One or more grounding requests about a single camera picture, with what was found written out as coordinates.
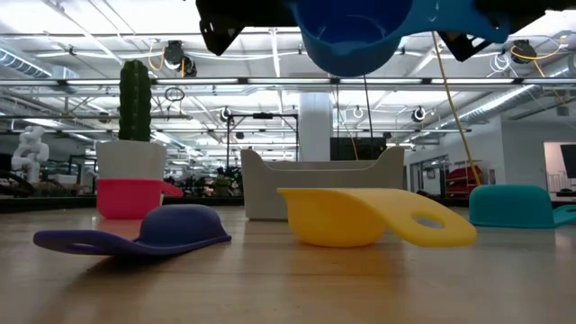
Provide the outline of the red measuring cup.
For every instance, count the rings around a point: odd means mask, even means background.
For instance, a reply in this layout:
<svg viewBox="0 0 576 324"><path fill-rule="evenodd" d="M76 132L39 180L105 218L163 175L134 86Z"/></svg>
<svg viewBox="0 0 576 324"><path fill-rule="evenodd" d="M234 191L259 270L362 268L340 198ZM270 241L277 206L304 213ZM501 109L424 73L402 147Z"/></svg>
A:
<svg viewBox="0 0 576 324"><path fill-rule="evenodd" d="M172 184L149 179L98 179L96 189L96 209L109 220L141 220L162 204L164 195L184 195Z"/></svg>

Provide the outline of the black background screen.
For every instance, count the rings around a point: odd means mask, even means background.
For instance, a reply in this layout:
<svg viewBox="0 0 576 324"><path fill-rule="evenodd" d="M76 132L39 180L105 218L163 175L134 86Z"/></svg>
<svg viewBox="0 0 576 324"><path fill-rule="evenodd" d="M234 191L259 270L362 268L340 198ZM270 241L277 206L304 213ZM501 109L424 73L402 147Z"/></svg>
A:
<svg viewBox="0 0 576 324"><path fill-rule="evenodd" d="M380 138L331 138L330 160L374 160L386 150L387 139Z"/></svg>

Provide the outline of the red cabinet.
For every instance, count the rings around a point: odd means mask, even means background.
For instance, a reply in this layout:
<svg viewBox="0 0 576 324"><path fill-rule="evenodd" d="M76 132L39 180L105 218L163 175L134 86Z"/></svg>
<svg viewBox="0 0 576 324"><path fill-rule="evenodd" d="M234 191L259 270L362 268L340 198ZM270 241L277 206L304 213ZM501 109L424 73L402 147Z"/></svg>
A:
<svg viewBox="0 0 576 324"><path fill-rule="evenodd" d="M482 184L482 170L478 166L458 167L447 174L445 193L448 197L468 197L478 186L476 180Z"/></svg>

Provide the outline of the white hexagonal plant pot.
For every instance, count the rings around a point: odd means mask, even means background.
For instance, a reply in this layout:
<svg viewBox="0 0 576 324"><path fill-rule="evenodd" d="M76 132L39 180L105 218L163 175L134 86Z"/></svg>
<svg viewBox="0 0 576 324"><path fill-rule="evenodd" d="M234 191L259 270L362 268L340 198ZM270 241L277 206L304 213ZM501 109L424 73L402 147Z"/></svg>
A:
<svg viewBox="0 0 576 324"><path fill-rule="evenodd" d="M112 140L97 143L96 162L102 179L162 180L167 163L164 146L144 141Z"/></svg>

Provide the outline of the black background rig frame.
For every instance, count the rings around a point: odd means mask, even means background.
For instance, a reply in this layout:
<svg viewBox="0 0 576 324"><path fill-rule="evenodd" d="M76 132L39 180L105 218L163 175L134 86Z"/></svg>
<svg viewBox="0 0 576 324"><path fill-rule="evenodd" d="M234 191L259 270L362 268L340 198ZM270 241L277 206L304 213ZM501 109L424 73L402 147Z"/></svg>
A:
<svg viewBox="0 0 576 324"><path fill-rule="evenodd" d="M238 117L239 121L235 122L235 126L239 126L246 118L251 118L253 120L272 120L274 118L279 118L286 125L288 125L292 131L295 133L295 160L300 160L300 121L298 113L272 113L272 112L254 112L254 113L232 113L230 112L226 117L226 167L230 165L230 134L232 133L231 121ZM287 121L287 118L294 118L294 127Z"/></svg>

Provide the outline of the green cactus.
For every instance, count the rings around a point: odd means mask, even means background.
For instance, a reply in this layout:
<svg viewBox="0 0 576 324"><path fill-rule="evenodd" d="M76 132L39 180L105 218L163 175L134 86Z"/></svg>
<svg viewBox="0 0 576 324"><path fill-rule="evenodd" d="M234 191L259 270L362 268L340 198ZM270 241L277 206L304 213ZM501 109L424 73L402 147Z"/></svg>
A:
<svg viewBox="0 0 576 324"><path fill-rule="evenodd" d="M136 59L126 61L119 89L119 139L149 142L152 93L148 68Z"/></svg>

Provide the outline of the white pillar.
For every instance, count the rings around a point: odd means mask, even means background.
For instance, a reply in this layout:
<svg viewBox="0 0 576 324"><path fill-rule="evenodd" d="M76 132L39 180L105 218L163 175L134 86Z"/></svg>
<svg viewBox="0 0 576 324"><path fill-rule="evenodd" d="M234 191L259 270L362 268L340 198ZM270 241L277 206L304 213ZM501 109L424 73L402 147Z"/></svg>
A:
<svg viewBox="0 0 576 324"><path fill-rule="evenodd" d="M329 93L300 93L301 160L330 161L333 103Z"/></svg>

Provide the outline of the yellow measuring cup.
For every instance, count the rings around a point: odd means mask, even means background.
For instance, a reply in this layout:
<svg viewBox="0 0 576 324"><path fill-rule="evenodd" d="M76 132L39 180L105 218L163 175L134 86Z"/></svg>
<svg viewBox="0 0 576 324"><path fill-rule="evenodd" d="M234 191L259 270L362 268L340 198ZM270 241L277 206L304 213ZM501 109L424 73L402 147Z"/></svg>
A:
<svg viewBox="0 0 576 324"><path fill-rule="evenodd" d="M457 248L476 241L475 227L444 205L390 188L280 188L294 236L307 244L354 248L386 230L425 248Z"/></svg>

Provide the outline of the long ceiling light bar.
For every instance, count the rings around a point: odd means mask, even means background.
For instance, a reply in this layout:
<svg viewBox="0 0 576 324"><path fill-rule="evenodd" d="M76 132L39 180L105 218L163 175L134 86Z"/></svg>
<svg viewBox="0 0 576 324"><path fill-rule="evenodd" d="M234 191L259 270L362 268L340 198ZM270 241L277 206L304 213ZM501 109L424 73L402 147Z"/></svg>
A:
<svg viewBox="0 0 576 324"><path fill-rule="evenodd" d="M428 86L442 85L443 78L386 77L386 78L314 78L314 77L228 77L228 78L159 78L152 79L153 86L311 86L344 85L360 86ZM457 86L548 86L576 85L576 77L528 78L448 78L449 85ZM0 86L118 86L119 79L0 79Z"/></svg>

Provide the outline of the black metal table frame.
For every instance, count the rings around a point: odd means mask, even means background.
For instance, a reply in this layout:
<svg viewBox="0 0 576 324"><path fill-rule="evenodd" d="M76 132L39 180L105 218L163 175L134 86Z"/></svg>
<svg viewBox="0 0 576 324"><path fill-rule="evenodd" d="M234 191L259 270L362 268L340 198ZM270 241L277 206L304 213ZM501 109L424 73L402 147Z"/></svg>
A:
<svg viewBox="0 0 576 324"><path fill-rule="evenodd" d="M164 205L170 204L201 204L217 207L236 207L244 205L243 197L170 197L163 198ZM33 197L33 198L2 198L0 199L0 214L18 212L41 212L50 210L69 210L93 208L96 206L94 196L79 197Z"/></svg>

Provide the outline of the blue measuring cup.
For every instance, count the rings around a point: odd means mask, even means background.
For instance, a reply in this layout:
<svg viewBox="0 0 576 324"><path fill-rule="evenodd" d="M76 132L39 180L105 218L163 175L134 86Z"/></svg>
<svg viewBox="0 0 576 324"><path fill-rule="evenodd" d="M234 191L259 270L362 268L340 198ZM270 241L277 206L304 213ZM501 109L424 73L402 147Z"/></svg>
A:
<svg viewBox="0 0 576 324"><path fill-rule="evenodd" d="M503 42L504 13L481 13L474 0L286 0L310 59L337 77L361 77L384 65L401 38L460 32Z"/></svg>

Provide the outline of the navy measuring cup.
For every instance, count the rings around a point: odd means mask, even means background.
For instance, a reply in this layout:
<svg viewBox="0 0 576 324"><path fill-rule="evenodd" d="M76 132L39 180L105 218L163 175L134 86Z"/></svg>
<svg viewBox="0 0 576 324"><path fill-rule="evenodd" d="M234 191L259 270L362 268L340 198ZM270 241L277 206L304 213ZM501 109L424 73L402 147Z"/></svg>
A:
<svg viewBox="0 0 576 324"><path fill-rule="evenodd" d="M170 257L229 242L231 235L213 208L173 204L151 211L135 239L94 229L51 229L36 232L32 241L73 255Z"/></svg>

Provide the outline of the black wall monitor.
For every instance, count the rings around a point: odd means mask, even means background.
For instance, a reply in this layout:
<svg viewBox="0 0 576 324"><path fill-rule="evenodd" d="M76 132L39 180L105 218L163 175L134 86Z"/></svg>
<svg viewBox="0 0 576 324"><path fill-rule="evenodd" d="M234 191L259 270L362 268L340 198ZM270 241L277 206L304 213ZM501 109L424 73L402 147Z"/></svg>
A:
<svg viewBox="0 0 576 324"><path fill-rule="evenodd" d="M567 177L576 179L576 144L562 144L560 148Z"/></svg>

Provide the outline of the teal measuring cup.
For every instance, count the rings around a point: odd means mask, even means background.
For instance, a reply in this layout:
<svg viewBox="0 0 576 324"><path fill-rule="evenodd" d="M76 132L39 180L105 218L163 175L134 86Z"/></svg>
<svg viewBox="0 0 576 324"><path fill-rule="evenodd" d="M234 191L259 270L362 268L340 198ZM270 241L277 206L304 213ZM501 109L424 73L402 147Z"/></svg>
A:
<svg viewBox="0 0 576 324"><path fill-rule="evenodd" d="M535 185L483 185L470 193L469 221L483 227L555 229L576 223L576 204L554 208L549 193Z"/></svg>

